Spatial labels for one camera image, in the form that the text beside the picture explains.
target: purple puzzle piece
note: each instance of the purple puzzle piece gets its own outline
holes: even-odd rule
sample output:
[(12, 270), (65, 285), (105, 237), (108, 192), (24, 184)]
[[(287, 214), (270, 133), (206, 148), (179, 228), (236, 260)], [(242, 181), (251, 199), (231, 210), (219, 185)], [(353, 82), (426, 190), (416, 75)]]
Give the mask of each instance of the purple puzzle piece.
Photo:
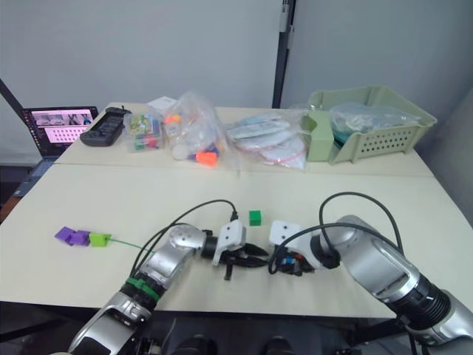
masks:
[(88, 246), (90, 244), (89, 231), (76, 231), (71, 234), (71, 244), (74, 246)]
[(55, 237), (69, 244), (70, 246), (73, 246), (73, 244), (71, 243), (72, 233), (75, 233), (74, 229), (62, 227), (62, 229), (58, 233), (56, 233)]

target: white table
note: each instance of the white table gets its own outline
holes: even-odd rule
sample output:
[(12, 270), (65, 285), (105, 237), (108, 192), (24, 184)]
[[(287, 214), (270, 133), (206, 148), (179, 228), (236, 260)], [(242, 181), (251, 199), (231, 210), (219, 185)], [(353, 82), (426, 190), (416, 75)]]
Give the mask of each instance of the white table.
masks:
[[(110, 103), (110, 107), (121, 107), (133, 110), (142, 110), (146, 105), (132, 103)], [(246, 109), (217, 107), (217, 114), (223, 123), (238, 121), (239, 119), (267, 112), (269, 109)], [(186, 168), (204, 169), (207, 167), (191, 161), (175, 161), (170, 152), (159, 150), (152, 152), (129, 152), (121, 135), (113, 146), (96, 148), (86, 146), (80, 141), (74, 142), (71, 147), (57, 160), (60, 164), (89, 164), (109, 166), (142, 166), (159, 168)], [(289, 172), (281, 166), (265, 166), (260, 163), (246, 163), (241, 161), (241, 169), (249, 172)], [(338, 163), (333, 166), (328, 163), (309, 163), (306, 172), (316, 174), (350, 174), (350, 175), (406, 175), (406, 176), (433, 176), (427, 165), (422, 161), (417, 152), (409, 154), (395, 153), (378, 157), (361, 159), (351, 162)]]
[[(385, 203), (398, 221), (406, 256), (439, 287), (470, 309), (473, 231), (433, 177), (268, 174), (129, 166), (54, 165), (0, 226), (0, 300), (101, 307), (123, 284), (137, 250), (118, 243), (106, 248), (69, 247), (54, 238), (62, 227), (111, 233), (143, 244), (186, 209), (228, 198), (248, 224), (259, 209), (263, 226), (248, 227), (248, 241), (268, 248), (270, 222), (285, 219), (312, 226), (328, 195), (364, 192)], [(230, 209), (212, 206), (186, 221), (218, 231)], [(393, 239), (377, 206), (357, 197), (327, 205), (326, 221), (357, 214)], [(159, 309), (229, 311), (339, 317), (392, 317), (391, 311), (356, 284), (343, 267), (303, 277), (270, 276), (266, 268), (225, 268), (207, 260), (191, 267)]]

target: cable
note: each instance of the cable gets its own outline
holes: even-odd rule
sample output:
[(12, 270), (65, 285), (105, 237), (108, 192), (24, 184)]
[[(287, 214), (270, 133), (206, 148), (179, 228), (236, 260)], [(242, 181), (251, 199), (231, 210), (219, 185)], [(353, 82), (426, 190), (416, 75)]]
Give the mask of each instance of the cable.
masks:
[(122, 240), (118, 240), (118, 239), (109, 238), (109, 242), (121, 243), (121, 244), (125, 244), (125, 245), (127, 245), (127, 246), (133, 246), (133, 247), (135, 247), (135, 248), (141, 249), (141, 247), (140, 247), (140, 246), (137, 246), (136, 244), (128, 243), (128, 242), (123, 242)]
[[(325, 205), (332, 199), (334, 199), (335, 197), (339, 197), (339, 196), (345, 196), (345, 195), (352, 195), (352, 196), (358, 196), (358, 197), (363, 197), (363, 198), (366, 198), (367, 200), (370, 200), (371, 202), (373, 202), (374, 204), (378, 205), (383, 211), (384, 213), (386, 213), (387, 217), (389, 218), (389, 221), (391, 222), (392, 224), (392, 229), (394, 229), (394, 235), (396, 237), (396, 243), (398, 244), (397, 246), (397, 250), (399, 250), (399, 252), (404, 255), (404, 248), (402, 246), (402, 240), (401, 240), (401, 234), (399, 233), (399, 228), (398, 228), (398, 225), (396, 223), (396, 221), (394, 220), (394, 217), (392, 216), (391, 212), (389, 211), (389, 209), (387, 209), (387, 207), (379, 202), (378, 200), (376, 200), (374, 197), (371, 197), (369, 195), (365, 195), (365, 194), (362, 194), (360, 192), (351, 192), (351, 191), (345, 191), (345, 192), (339, 192), (338, 194), (334, 194), (334, 195), (331, 195), (329, 197), (327, 197), (325, 199), (324, 202), (322, 202), (322, 204), (320, 205), (319, 207), (319, 222), (321, 225), (324, 224), (324, 218), (323, 218), (323, 214), (324, 214), (324, 207)], [(330, 242), (329, 238), (327, 237), (327, 232), (325, 231), (325, 228), (323, 228), (321, 230), (322, 232), (322, 235), (325, 239), (325, 242), (327, 243), (327, 245), (329, 246), (330, 250), (332, 251), (332, 253), (334, 253), (335, 255), (338, 255), (338, 258), (340, 257), (340, 255), (338, 254), (338, 252), (335, 250), (335, 248), (333, 247), (333, 244)]]
[(174, 327), (176, 325), (176, 321), (177, 321), (177, 318), (174, 318), (174, 320), (172, 321), (171, 327), (168, 330), (168, 333), (164, 337), (163, 344), (161, 345), (161, 350), (164, 349), (164, 345), (166, 345), (166, 342), (168, 341), (169, 336), (171, 335), (172, 331), (174, 330)]
[(412, 355), (418, 355), (417, 348), (415, 347), (415, 339), (411, 333), (409, 333), (409, 344), (411, 345)]
[(375, 237), (383, 240), (384, 242), (388, 243), (390, 246), (392, 246), (394, 249), (397, 249), (398, 247), (389, 239), (387, 239), (386, 237), (384, 237), (383, 235), (381, 235), (379, 232), (373, 230), (373, 229), (369, 229), (365, 226), (359, 226), (358, 224), (353, 224), (353, 223), (342, 223), (342, 222), (336, 222), (336, 223), (327, 223), (327, 224), (321, 224), (319, 226), (314, 226), (314, 227), (310, 227), (310, 228), (307, 228), (307, 229), (304, 229), (302, 231), (299, 231), (295, 234), (293, 234), (292, 236), (290, 236), (288, 239), (286, 239), (284, 242), (282, 242), (281, 244), (278, 245), (278, 247), (276, 248), (275, 252), (273, 253), (273, 255), (271, 255), (269, 261), (268, 261), (268, 271), (271, 275), (275, 274), (278, 270), (277, 270), (277, 266), (275, 269), (272, 269), (272, 266), (274, 264), (274, 260), (276, 259), (276, 256), (277, 254), (279, 254), (281, 252), (281, 250), (288, 244), (290, 243), (291, 241), (293, 241), (294, 239), (296, 239), (297, 237), (300, 237), (306, 233), (310, 233), (312, 231), (316, 231), (318, 229), (325, 229), (325, 228), (332, 228), (332, 227), (349, 227), (349, 228), (354, 228), (354, 229), (360, 229), (362, 231), (365, 231), (366, 233), (370, 233), (371, 235), (374, 235)]
[(430, 352), (427, 350), (427, 347), (422, 345), (422, 355), (430, 355)]
[[(149, 238), (148, 242), (146, 242), (146, 244), (142, 247), (142, 249), (141, 249), (140, 252), (138, 253), (138, 256), (136, 257), (135, 262), (133, 263), (132, 271), (130, 272), (130, 276), (134, 276), (135, 273), (136, 273), (136, 271), (141, 268), (141, 266), (145, 263), (146, 259), (148, 259), (148, 257), (149, 257), (149, 255), (151, 254), (152, 250), (156, 247), (156, 245), (159, 243), (159, 241), (161, 240), (161, 238), (163, 237), (163, 235), (166, 234), (166, 232), (167, 232), (171, 227), (176, 226), (176, 225), (177, 225), (177, 222), (179, 222), (179, 220), (181, 220), (182, 218), (184, 218), (184, 217), (185, 217), (186, 215), (188, 215), (189, 213), (195, 211), (196, 209), (199, 209), (200, 207), (210, 205), (211, 203), (227, 203), (227, 204), (230, 205), (231, 208), (233, 209), (233, 211), (232, 211), (232, 213), (231, 213), (230, 221), (238, 219), (237, 208), (236, 208), (235, 205), (234, 205), (231, 201), (229, 201), (229, 200), (223, 200), (223, 199), (210, 200), (210, 201), (201, 203), (201, 204), (199, 204), (199, 205), (197, 205), (197, 206), (195, 206), (195, 207), (192, 207), (192, 208), (189, 209), (188, 211), (182, 213), (178, 218), (176, 218), (175, 220), (173, 220), (167, 227), (161, 229), (159, 232), (155, 233), (151, 238)], [(146, 252), (145, 256), (141, 259), (140, 262), (138, 262), (138, 260), (140, 259), (141, 255), (143, 254), (144, 249), (145, 249), (154, 239), (155, 239), (155, 241), (153, 242), (153, 244), (151, 245), (151, 247), (148, 248), (148, 251)]]

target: plastic bag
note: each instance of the plastic bag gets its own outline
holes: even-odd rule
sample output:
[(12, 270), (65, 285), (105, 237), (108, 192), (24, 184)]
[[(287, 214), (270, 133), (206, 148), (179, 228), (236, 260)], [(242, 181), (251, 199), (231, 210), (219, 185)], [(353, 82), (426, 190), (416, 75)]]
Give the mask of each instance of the plastic bag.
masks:
[(266, 164), (279, 164), (287, 168), (303, 170), (307, 148), (305, 142), (296, 135), (278, 146), (262, 149), (260, 154), (265, 159)]
[(375, 129), (417, 124), (418, 116), (389, 106), (365, 106), (346, 103), (330, 110), (332, 129), (343, 142), (354, 132), (366, 133)]
[(194, 92), (187, 92), (166, 110), (164, 131), (174, 159), (190, 159), (216, 166), (226, 156), (238, 166), (225, 129), (212, 105)]
[(131, 152), (164, 147), (164, 137), (161, 123), (163, 116), (149, 107), (147, 110), (126, 114), (123, 118), (125, 125), (125, 141)]
[(226, 125), (235, 147), (247, 157), (274, 165), (303, 169), (307, 147), (299, 137), (306, 110), (266, 112)]

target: black cable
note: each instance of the black cable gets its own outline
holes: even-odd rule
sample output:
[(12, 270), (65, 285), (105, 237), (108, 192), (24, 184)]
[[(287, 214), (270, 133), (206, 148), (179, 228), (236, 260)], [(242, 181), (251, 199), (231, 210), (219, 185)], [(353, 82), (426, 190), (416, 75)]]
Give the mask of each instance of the black cable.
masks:
[(392, 246), (394, 249), (398, 249), (398, 247), (389, 239), (387, 239), (385, 236), (381, 235), (379, 232), (373, 230), (373, 229), (369, 229), (365, 226), (360, 226), (358, 224), (354, 224), (354, 223), (342, 223), (342, 222), (335, 222), (335, 223), (327, 223), (327, 224), (321, 224), (320, 226), (314, 226), (314, 227), (310, 227), (310, 228), (306, 228), (302, 231), (299, 231), (295, 234), (293, 234), (292, 236), (290, 236), (288, 239), (286, 239), (284, 242), (282, 242), (281, 244), (279, 244), (275, 250), (275, 252), (273, 253), (273, 255), (271, 255), (269, 261), (268, 261), (268, 271), (271, 275), (275, 274), (277, 272), (277, 267), (276, 269), (272, 269), (272, 265), (274, 264), (274, 260), (276, 259), (276, 256), (277, 254), (279, 254), (281, 252), (281, 250), (288, 244), (290, 243), (291, 241), (293, 241), (294, 239), (296, 239), (297, 237), (300, 237), (306, 233), (310, 233), (312, 231), (316, 231), (318, 229), (325, 229), (325, 228), (332, 228), (332, 227), (349, 227), (349, 228), (354, 228), (354, 229), (360, 229), (362, 231), (365, 231), (366, 233), (370, 233), (371, 235), (374, 235), (375, 237), (383, 240), (384, 242), (388, 243), (390, 246)]
[(409, 333), (409, 344), (411, 345), (412, 355), (418, 355), (417, 348), (415, 347), (415, 339), (411, 333)]
[[(404, 248), (402, 246), (402, 240), (401, 240), (401, 234), (399, 233), (399, 228), (398, 228), (398, 225), (396, 223), (396, 221), (394, 220), (394, 217), (392, 216), (391, 212), (389, 211), (389, 209), (387, 209), (387, 207), (379, 202), (378, 200), (376, 200), (374, 197), (371, 197), (369, 195), (365, 195), (365, 194), (362, 194), (360, 192), (351, 192), (351, 191), (345, 191), (345, 192), (339, 192), (338, 194), (334, 194), (334, 195), (331, 195), (329, 197), (327, 197), (325, 199), (324, 202), (322, 202), (322, 204), (320, 205), (319, 207), (319, 222), (321, 225), (324, 224), (324, 207), (325, 205), (332, 199), (334, 199), (335, 197), (339, 197), (339, 196), (345, 196), (345, 195), (352, 195), (352, 196), (358, 196), (358, 197), (363, 197), (363, 198), (366, 198), (367, 200), (370, 200), (371, 202), (375, 203), (376, 205), (378, 205), (383, 211), (384, 213), (386, 213), (387, 217), (389, 218), (389, 221), (391, 222), (392, 224), (392, 228), (394, 229), (394, 235), (396, 237), (396, 243), (398, 244), (398, 247), (397, 247), (397, 250), (399, 250), (399, 252), (404, 255)], [(338, 255), (339, 257), (339, 254), (338, 252), (335, 250), (335, 248), (333, 247), (333, 244), (330, 242), (330, 240), (328, 239), (327, 237), (327, 232), (325, 231), (325, 228), (323, 228), (321, 230), (322, 232), (322, 235), (325, 239), (325, 242), (327, 243), (327, 245), (329, 246), (330, 250), (332, 251), (332, 253), (334, 255)]]
[(430, 352), (427, 350), (427, 347), (422, 345), (422, 355), (430, 355)]
[[(132, 267), (132, 271), (130, 273), (130, 276), (134, 276), (135, 273), (137, 272), (137, 270), (139, 270), (141, 268), (141, 266), (143, 266), (143, 264), (145, 263), (145, 261), (148, 259), (149, 255), (152, 253), (152, 250), (156, 247), (156, 245), (159, 243), (159, 241), (161, 240), (161, 238), (163, 237), (164, 234), (166, 234), (166, 232), (173, 226), (176, 226), (177, 225), (177, 222), (179, 220), (181, 220), (182, 218), (184, 218), (186, 215), (188, 215), (189, 213), (195, 211), (196, 209), (199, 209), (200, 207), (203, 207), (203, 206), (207, 206), (207, 205), (210, 205), (211, 203), (227, 203), (231, 206), (231, 208), (233, 209), (232, 213), (231, 213), (231, 218), (230, 218), (230, 221), (232, 220), (236, 220), (238, 219), (238, 212), (237, 212), (237, 208), (235, 207), (235, 205), (229, 201), (229, 200), (223, 200), (223, 199), (218, 199), (218, 200), (210, 200), (210, 201), (207, 201), (207, 202), (204, 202), (204, 203), (201, 203), (195, 207), (192, 207), (191, 209), (189, 209), (188, 211), (184, 212), (183, 214), (181, 214), (178, 218), (176, 218), (175, 220), (173, 220), (170, 224), (167, 225), (167, 227), (161, 229), (160, 231), (158, 231), (157, 233), (155, 233), (149, 240), (148, 242), (146, 242), (146, 244), (142, 247), (142, 249), (140, 250), (140, 252), (138, 253), (138, 256), (136, 257), (135, 259), (135, 262), (133, 263), (133, 267)], [(155, 241), (153, 242), (152, 246), (147, 248), (147, 246), (155, 239)], [(145, 249), (148, 249), (148, 251), (146, 252), (145, 256), (142, 258), (142, 260), (140, 262), (138, 262), (138, 260), (140, 259), (143, 251)]]

